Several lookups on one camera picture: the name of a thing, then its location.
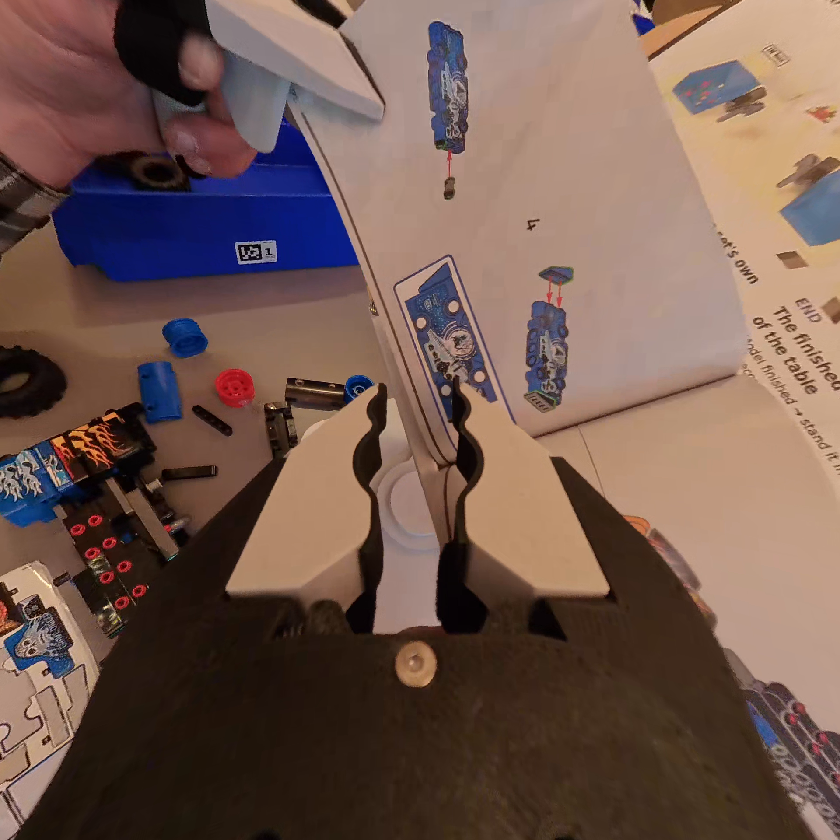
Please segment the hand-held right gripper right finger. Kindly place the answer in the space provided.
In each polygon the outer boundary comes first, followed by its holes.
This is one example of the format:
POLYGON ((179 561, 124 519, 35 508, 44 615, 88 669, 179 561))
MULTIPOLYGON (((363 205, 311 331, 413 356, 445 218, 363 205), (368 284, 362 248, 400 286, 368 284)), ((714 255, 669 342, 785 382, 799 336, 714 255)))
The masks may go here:
POLYGON ((452 393, 455 462, 441 470, 445 541, 436 613, 476 634, 492 613, 552 599, 593 601, 610 585, 549 452, 460 381, 452 393))

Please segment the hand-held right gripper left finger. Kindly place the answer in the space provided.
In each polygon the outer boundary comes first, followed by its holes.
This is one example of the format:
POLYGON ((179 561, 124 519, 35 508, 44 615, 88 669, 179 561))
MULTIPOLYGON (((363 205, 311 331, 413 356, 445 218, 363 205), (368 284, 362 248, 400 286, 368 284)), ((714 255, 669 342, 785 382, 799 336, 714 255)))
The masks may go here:
POLYGON ((295 447, 226 584, 231 597, 334 602, 357 634, 375 624, 384 549, 371 483, 382 467, 388 395, 373 385, 295 447))

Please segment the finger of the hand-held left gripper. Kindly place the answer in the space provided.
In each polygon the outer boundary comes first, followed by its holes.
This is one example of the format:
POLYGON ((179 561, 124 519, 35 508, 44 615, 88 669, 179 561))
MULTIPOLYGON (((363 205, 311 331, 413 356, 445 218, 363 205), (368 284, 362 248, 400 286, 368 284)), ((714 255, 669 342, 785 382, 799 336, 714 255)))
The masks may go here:
POLYGON ((228 54, 335 106, 382 121, 382 95, 340 26, 291 1, 206 1, 205 6, 212 36, 228 54))

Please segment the white instruction booklet page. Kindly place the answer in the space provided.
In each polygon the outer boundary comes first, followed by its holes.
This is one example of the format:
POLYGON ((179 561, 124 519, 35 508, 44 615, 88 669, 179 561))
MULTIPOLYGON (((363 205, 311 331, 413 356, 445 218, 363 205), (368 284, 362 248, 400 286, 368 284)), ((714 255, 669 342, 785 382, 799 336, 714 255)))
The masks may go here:
POLYGON ((385 100, 291 109, 363 270, 412 446, 462 381, 533 438, 728 378, 735 280, 623 2, 364 2, 385 100))

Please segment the person's left forearm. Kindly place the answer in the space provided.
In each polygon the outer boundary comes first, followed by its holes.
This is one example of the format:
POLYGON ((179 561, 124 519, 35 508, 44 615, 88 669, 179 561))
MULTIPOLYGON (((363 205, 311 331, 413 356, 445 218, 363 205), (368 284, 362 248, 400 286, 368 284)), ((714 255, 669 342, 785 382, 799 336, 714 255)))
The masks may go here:
POLYGON ((43 184, 1 155, 1 256, 47 225, 69 196, 43 184))

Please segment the person's left hand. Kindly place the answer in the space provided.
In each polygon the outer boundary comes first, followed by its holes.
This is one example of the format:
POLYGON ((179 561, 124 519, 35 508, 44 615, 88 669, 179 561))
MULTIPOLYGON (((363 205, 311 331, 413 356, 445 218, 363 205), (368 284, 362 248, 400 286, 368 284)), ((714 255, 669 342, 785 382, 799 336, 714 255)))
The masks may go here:
POLYGON ((1 2, 1 152, 37 181, 65 189, 96 158, 128 151, 182 156, 199 175, 236 177, 256 150, 237 132, 219 83, 220 48, 185 37, 182 82, 206 93, 205 112, 159 128, 151 91, 113 44, 117 2, 1 2))

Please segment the white round stand foot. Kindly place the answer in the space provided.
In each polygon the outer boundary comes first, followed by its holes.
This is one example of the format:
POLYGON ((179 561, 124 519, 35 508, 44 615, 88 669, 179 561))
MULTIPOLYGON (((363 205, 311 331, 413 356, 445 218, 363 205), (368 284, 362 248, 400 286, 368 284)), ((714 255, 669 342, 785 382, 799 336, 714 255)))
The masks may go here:
POLYGON ((438 536, 414 460, 382 468, 372 486, 387 538, 404 553, 438 555, 438 536))

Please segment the small black toy tire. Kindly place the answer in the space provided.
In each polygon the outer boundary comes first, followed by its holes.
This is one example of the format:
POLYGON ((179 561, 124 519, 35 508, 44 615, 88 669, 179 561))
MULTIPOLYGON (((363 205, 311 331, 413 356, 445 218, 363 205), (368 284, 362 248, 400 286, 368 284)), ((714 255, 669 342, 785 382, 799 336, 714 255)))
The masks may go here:
POLYGON ((165 154, 147 154, 137 150, 103 155, 94 161, 105 174, 119 176, 136 189, 156 193, 189 193, 189 176, 165 154))

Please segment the black connector with blue hub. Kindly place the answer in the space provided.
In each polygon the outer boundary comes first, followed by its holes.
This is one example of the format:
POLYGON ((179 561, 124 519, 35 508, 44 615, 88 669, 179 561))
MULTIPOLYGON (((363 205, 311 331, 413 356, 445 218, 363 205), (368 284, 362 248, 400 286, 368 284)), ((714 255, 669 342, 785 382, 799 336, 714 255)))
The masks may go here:
POLYGON ((335 412, 373 386, 373 381, 363 374, 353 375, 345 382, 338 383, 289 377, 284 401, 292 407, 335 412))

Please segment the short black toy beam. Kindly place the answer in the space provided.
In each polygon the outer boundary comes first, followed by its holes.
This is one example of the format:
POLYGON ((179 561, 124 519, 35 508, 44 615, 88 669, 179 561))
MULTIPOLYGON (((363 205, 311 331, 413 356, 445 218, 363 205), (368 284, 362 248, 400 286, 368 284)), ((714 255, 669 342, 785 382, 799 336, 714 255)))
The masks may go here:
POLYGON ((193 405, 192 414, 202 423, 209 426, 210 428, 225 436, 226 438, 230 438, 233 436, 234 429, 228 423, 226 423, 225 420, 212 413, 211 411, 207 410, 204 406, 201 406, 199 404, 193 405))

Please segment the red toy wheel hub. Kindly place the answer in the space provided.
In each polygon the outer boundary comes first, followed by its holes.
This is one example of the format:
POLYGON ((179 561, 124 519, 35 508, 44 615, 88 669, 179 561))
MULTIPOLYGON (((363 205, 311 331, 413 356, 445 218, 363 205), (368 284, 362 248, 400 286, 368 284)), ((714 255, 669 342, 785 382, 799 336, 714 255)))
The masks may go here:
POLYGON ((241 369, 220 371, 214 388, 222 404, 230 408, 243 408, 253 403, 256 389, 252 376, 241 369))

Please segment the blue curved toy panel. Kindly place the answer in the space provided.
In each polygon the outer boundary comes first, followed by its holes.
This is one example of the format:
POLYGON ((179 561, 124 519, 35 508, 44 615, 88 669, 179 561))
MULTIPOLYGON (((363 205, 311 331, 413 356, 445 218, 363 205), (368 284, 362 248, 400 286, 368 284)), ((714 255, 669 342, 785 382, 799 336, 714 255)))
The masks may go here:
POLYGON ((182 396, 169 361, 146 362, 137 367, 140 401, 149 425, 183 419, 182 396))

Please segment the blue toy wheel hub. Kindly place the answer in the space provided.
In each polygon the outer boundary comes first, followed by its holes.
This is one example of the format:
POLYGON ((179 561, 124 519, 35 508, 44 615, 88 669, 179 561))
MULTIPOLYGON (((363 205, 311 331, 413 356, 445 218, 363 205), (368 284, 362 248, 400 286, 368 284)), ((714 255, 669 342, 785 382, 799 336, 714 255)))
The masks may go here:
POLYGON ((208 339, 200 325, 191 318, 176 318, 162 328, 164 341, 171 353, 178 359, 189 359, 203 354, 208 339))

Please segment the toy sticker sheet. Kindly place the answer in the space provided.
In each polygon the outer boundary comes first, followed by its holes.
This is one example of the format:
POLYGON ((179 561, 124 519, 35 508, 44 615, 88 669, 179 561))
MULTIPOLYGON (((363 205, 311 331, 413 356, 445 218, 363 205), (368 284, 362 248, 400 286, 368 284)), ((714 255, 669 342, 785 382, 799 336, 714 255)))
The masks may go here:
POLYGON ((99 667, 40 562, 1 578, 1 838, 14 838, 54 778, 99 667))

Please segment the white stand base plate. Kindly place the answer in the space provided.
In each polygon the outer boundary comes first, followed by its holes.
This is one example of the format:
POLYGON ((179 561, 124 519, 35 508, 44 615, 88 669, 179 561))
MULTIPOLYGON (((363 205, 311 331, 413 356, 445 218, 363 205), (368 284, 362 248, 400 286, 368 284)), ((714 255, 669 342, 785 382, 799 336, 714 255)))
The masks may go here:
MULTIPOLYGON (((380 436, 380 447, 381 447, 381 468, 375 474, 375 476, 380 472, 380 470, 384 467, 390 466, 394 463, 400 463, 406 459, 413 459, 412 453, 407 443, 406 433, 403 427, 403 422, 401 416, 398 412, 396 407, 395 400, 391 399, 387 403, 387 414, 386 414, 386 425, 385 431, 380 436)), ((373 489, 373 482, 375 479, 373 477, 371 481, 371 489, 373 489)), ((384 554, 386 558, 396 559, 401 558, 404 561, 415 560, 420 561, 420 559, 425 559, 427 562, 435 563, 438 561, 438 557, 441 551, 441 545, 439 543, 439 551, 437 555, 425 555, 425 554, 413 554, 413 553, 404 553, 398 549, 397 546, 391 542, 387 536, 385 535, 381 518, 381 531, 383 535, 383 544, 384 544, 384 554)))

